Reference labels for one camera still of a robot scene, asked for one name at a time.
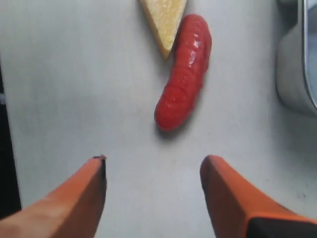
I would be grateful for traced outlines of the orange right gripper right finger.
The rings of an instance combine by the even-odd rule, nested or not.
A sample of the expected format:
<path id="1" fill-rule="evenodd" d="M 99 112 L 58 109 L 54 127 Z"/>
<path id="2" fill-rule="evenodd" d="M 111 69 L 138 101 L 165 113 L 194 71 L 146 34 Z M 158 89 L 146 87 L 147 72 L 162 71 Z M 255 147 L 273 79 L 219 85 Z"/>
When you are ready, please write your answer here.
<path id="1" fill-rule="evenodd" d="M 222 157 L 204 158 L 200 177 L 217 238 L 315 238 L 317 222 L 257 189 Z"/>

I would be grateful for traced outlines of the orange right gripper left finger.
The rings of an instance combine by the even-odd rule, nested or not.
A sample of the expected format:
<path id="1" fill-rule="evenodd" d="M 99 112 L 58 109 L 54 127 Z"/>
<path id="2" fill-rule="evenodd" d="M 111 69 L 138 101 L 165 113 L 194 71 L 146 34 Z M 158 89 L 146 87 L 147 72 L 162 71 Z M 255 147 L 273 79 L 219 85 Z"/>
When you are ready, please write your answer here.
<path id="1" fill-rule="evenodd" d="M 92 238 L 106 199 L 106 157 L 89 159 L 59 187 L 0 221 L 2 238 Z"/>

